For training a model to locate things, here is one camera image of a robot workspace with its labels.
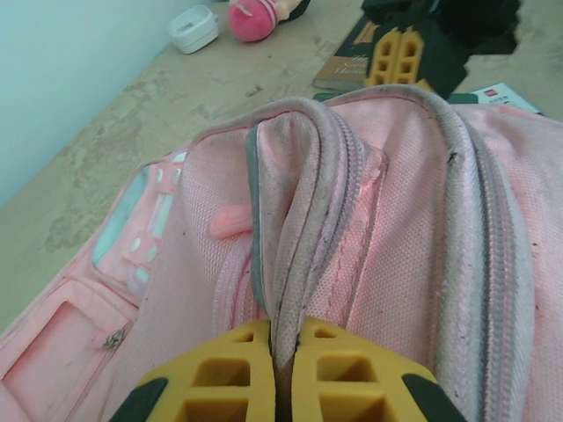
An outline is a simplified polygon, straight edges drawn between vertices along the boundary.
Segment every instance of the pocket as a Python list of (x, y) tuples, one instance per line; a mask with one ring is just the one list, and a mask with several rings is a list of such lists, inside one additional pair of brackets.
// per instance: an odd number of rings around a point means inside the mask
[(369, 251), (377, 236), (379, 201), (387, 171), (384, 153), (366, 147), (362, 182), (347, 228), (323, 278), (318, 284), (309, 314), (354, 331), (356, 300), (363, 297), (362, 284), (370, 283), (365, 273)]
[(222, 264), (213, 299), (213, 337), (266, 317), (252, 294), (251, 250), (252, 234), (243, 233), (231, 246)]
[(127, 334), (136, 308), (94, 280), (67, 280), (4, 342), (1, 420), (65, 420)]
[(103, 281), (139, 305), (156, 262), (186, 152), (144, 166), (113, 204), (92, 249)]

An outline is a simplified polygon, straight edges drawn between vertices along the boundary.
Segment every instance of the book cover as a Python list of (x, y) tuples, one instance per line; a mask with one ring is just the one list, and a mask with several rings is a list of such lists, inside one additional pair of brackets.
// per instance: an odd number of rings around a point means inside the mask
[(363, 88), (375, 29), (376, 25), (362, 16), (313, 78), (313, 86), (336, 91)]
[(520, 108), (526, 112), (542, 114), (536, 107), (530, 104), (528, 100), (505, 83), (487, 86), (473, 93), (477, 94), (479, 104), (506, 104), (507, 106)]

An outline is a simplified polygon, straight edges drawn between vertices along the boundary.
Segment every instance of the stitching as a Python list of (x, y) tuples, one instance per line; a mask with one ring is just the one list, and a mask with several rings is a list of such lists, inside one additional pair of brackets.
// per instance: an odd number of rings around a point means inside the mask
[(325, 312), (325, 320), (327, 320), (327, 321), (330, 321), (329, 313), (333, 309), (333, 298), (336, 296), (336, 286), (337, 286), (337, 284), (340, 284), (340, 276), (342, 274), (342, 258), (344, 256), (344, 246), (347, 244), (348, 234), (349, 234), (349, 230), (346, 232), (346, 235), (344, 235), (344, 238), (342, 239), (342, 244), (340, 245), (340, 256), (338, 258), (338, 270), (336, 272), (336, 277), (334, 277), (333, 285), (331, 287), (331, 293), (328, 296), (328, 306), (326, 307), (326, 312)]
[(378, 169), (379, 169), (379, 174), (376, 175), (376, 177), (371, 181), (371, 183), (368, 186), (368, 189), (372, 194), (371, 201), (369, 202), (369, 204), (370, 207), (374, 209), (373, 209), (373, 214), (371, 215), (371, 218), (369, 219), (368, 224), (366, 224), (365, 230), (363, 231), (360, 253), (357, 254), (357, 258), (356, 258), (356, 264), (360, 264), (363, 259), (363, 265), (357, 274), (357, 283), (355, 283), (355, 290), (351, 288), (349, 292), (348, 301), (352, 297), (354, 297), (354, 299), (351, 301), (350, 306), (348, 308), (346, 326), (348, 325), (352, 317), (355, 301), (357, 299), (357, 293), (360, 288), (360, 285), (362, 284), (362, 276), (368, 264), (369, 252), (371, 251), (371, 246), (373, 244), (374, 237), (376, 235), (377, 216), (379, 215), (379, 210), (380, 210), (379, 201), (381, 200), (382, 191), (384, 187), (385, 174), (387, 172), (386, 162), (380, 163)]
[[(424, 93), (416, 94), (416, 92), (409, 95), (409, 94), (401, 94), (401, 93), (393, 92), (391, 90), (384, 90), (383, 92), (382, 90), (377, 90), (377, 91), (373, 90), (362, 94), (358, 94), (358, 93), (345, 94), (341, 98), (328, 100), (325, 102), (325, 104), (326, 106), (333, 108), (335, 106), (352, 105), (352, 104), (360, 103), (362, 101), (373, 100), (373, 99), (393, 98), (401, 101), (406, 101), (415, 106), (418, 106), (427, 115), (428, 119), (434, 123), (434, 126), (437, 129), (438, 133), (442, 136), (442, 145), (446, 149), (448, 149), (449, 145), (447, 144), (447, 138), (449, 134), (446, 130), (446, 126), (444, 125), (443, 121), (440, 119), (440, 117), (443, 116), (439, 114), (439, 110), (436, 109), (435, 105), (428, 103), (428, 99), (425, 100), (424, 98), (421, 98), (424, 95), (425, 95)], [(453, 107), (450, 108), (452, 110), (452, 116), (454, 118), (457, 118), (456, 123), (457, 126), (459, 126), (463, 122), (459, 117), (459, 114), (455, 110), (453, 110)], [(532, 114), (532, 116), (535, 118), (538, 117), (536, 114)], [(445, 215), (445, 210), (442, 211), (440, 218), (444, 218), (444, 215)], [(441, 258), (441, 262), (439, 264), (443, 266), (443, 257)], [(441, 281), (440, 282), (436, 281), (436, 283), (433, 284), (433, 287), (436, 288), (436, 291), (440, 291), (441, 288), (443, 287), (443, 284)], [(436, 327), (439, 324), (438, 315), (440, 312), (439, 309), (441, 307), (440, 300), (438, 298), (435, 299), (437, 300), (437, 306), (435, 308), (436, 311), (430, 315), (431, 320), (429, 325), (429, 329), (430, 329), (430, 333), (429, 333), (430, 344), (428, 349), (429, 351), (435, 346), (436, 337), (437, 337)], [(428, 361), (430, 363), (433, 363), (432, 359), (430, 358), (428, 358)]]

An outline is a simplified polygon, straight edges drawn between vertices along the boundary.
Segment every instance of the white container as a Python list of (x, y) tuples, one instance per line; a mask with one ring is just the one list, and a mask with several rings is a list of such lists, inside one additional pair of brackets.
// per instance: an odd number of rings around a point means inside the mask
[(217, 15), (203, 5), (192, 7), (168, 24), (168, 33), (179, 51), (189, 55), (217, 38)]

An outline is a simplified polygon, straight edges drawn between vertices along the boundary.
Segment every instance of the zipper pull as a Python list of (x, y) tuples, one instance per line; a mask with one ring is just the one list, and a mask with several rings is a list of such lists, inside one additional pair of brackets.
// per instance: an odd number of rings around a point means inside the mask
[(104, 340), (104, 344), (102, 345), (102, 348), (115, 350), (120, 346), (124, 338), (125, 338), (125, 328), (122, 328), (120, 330), (115, 331), (111, 335), (107, 336), (106, 339)]

